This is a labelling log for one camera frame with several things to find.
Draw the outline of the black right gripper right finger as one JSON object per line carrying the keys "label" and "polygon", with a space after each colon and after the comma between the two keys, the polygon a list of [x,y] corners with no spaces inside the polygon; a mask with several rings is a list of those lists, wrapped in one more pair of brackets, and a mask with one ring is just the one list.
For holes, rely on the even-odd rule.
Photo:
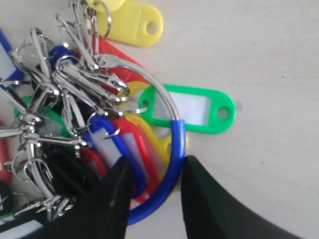
{"label": "black right gripper right finger", "polygon": [[287,202],[215,178],[194,155],[184,160],[181,208],[188,239],[317,239],[319,208],[303,215]]}

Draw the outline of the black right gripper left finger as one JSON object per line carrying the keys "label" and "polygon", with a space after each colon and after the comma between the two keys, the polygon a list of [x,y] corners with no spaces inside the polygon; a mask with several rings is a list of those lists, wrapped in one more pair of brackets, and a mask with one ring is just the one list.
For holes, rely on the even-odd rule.
{"label": "black right gripper left finger", "polygon": [[128,226],[133,165],[120,157],[108,174],[62,217],[28,239],[123,239]]}

